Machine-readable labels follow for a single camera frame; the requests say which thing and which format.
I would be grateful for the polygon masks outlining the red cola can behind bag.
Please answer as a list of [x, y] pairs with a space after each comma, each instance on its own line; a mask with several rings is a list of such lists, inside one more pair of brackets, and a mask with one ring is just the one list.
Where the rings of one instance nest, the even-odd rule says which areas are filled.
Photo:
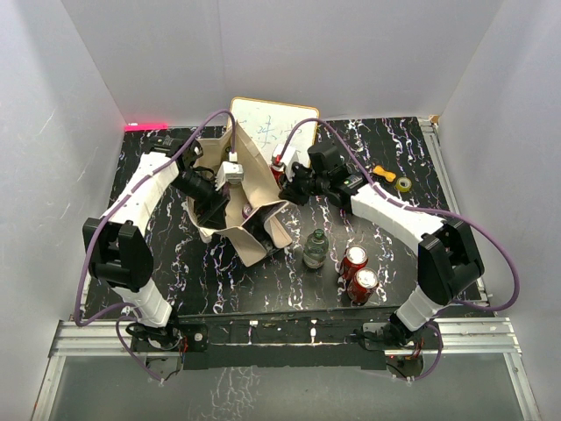
[[284, 175], [284, 168], [283, 166], [280, 165], [276, 165], [275, 163], [272, 163], [270, 165], [270, 170], [273, 174], [273, 178], [275, 180], [276, 183], [280, 182], [280, 178]]

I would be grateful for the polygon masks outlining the small whiteboard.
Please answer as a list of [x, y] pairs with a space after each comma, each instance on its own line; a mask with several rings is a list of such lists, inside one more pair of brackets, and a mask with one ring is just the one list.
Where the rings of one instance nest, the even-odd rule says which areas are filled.
[[306, 118], [319, 118], [317, 108], [242, 96], [231, 100], [230, 111], [267, 163], [283, 146], [293, 128]]

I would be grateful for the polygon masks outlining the red cola can front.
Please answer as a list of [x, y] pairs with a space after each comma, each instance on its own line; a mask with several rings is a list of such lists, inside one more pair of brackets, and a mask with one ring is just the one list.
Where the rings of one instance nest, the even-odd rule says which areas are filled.
[[352, 303], [363, 305], [368, 302], [378, 285], [376, 272], [371, 268], [361, 268], [349, 280], [347, 294]]

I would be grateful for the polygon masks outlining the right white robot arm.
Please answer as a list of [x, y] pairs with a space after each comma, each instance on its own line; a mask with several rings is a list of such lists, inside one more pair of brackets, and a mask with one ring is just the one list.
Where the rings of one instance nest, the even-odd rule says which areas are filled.
[[378, 225], [415, 252], [415, 289], [382, 328], [368, 335], [388, 346], [412, 347], [430, 319], [484, 273], [471, 227], [459, 218], [444, 220], [423, 213], [370, 185], [365, 175], [349, 169], [330, 143], [312, 145], [307, 155], [310, 165], [305, 167], [294, 148], [279, 144], [273, 150], [271, 169], [280, 184], [281, 199], [304, 205], [312, 196], [325, 196], [331, 204]]

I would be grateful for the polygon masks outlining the red cola can middle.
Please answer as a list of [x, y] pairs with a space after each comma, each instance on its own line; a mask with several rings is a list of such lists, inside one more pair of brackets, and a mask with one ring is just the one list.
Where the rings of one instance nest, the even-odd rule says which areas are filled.
[[345, 281], [349, 281], [359, 269], [366, 266], [367, 262], [365, 248], [360, 245], [350, 245], [344, 251], [339, 274]]

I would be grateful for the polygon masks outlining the yellow tape roll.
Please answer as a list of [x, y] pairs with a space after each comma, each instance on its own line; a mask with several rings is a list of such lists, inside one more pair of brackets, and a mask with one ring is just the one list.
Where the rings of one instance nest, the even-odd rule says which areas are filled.
[[407, 177], [399, 177], [394, 186], [398, 191], [407, 193], [412, 189], [412, 182]]

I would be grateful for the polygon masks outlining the purple Fanta can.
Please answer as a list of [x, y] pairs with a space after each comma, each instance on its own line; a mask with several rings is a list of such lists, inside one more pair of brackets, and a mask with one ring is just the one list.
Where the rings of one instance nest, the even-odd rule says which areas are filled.
[[243, 219], [248, 219], [252, 215], [253, 211], [253, 207], [249, 203], [245, 203], [242, 208]]

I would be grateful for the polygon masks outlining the clear glass bottle on table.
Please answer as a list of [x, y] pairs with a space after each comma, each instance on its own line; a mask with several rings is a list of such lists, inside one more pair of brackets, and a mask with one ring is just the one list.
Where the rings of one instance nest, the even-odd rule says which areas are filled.
[[325, 260], [329, 249], [329, 240], [322, 229], [315, 229], [306, 239], [302, 260], [311, 269], [320, 268]]

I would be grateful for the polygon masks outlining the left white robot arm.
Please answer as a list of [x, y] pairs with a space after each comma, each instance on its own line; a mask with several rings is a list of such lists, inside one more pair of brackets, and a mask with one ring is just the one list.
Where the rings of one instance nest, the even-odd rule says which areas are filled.
[[172, 186], [193, 201], [195, 222], [201, 227], [225, 227], [228, 194], [215, 187], [215, 170], [196, 163], [203, 157], [196, 139], [169, 136], [151, 140], [126, 188], [99, 218], [82, 227], [87, 267], [83, 275], [106, 282], [134, 309], [138, 322], [152, 328], [150, 338], [170, 350], [181, 339], [172, 323], [172, 306], [155, 285], [153, 254], [146, 243], [146, 227], [156, 205]]

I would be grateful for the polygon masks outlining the cream canvas tote bag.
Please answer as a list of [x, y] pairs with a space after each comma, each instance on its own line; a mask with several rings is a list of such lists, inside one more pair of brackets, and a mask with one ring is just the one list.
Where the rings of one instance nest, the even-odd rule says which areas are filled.
[[278, 219], [289, 206], [279, 199], [280, 189], [269, 165], [240, 125], [228, 130], [219, 139], [202, 139], [202, 157], [198, 167], [217, 171], [228, 158], [228, 148], [235, 147], [244, 179], [227, 189], [229, 201], [217, 217], [202, 221], [202, 199], [190, 197], [186, 209], [203, 241], [214, 235], [226, 237], [234, 246], [243, 264], [250, 267], [267, 256], [292, 244], [290, 234]]

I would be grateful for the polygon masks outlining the aluminium frame rail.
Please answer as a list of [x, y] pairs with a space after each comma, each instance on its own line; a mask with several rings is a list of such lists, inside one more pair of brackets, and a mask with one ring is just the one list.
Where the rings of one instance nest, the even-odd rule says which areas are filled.
[[[235, 366], [232, 346], [203, 370], [175, 368], [157, 353], [159, 385], [123, 349], [116, 315], [57, 331], [34, 412], [37, 420], [536, 420], [521, 350], [507, 318], [455, 307], [411, 361], [337, 345], [361, 321], [385, 318], [409, 295], [413, 253], [388, 232], [323, 197], [290, 207], [280, 222], [293, 242], [245, 267], [226, 239], [204, 244], [185, 196], [168, 189], [148, 225], [155, 281], [188, 321], [221, 340], [242, 341], [251, 360]], [[329, 240], [324, 264], [302, 260], [307, 237]], [[344, 251], [360, 245], [379, 285], [352, 303], [339, 274]]]

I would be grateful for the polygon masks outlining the yellow bone-shaped toy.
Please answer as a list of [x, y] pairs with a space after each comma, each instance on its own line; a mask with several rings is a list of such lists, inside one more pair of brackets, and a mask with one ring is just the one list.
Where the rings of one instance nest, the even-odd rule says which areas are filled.
[[384, 169], [381, 165], [377, 165], [373, 168], [373, 174], [377, 177], [384, 178], [387, 182], [393, 182], [396, 178], [396, 173]]

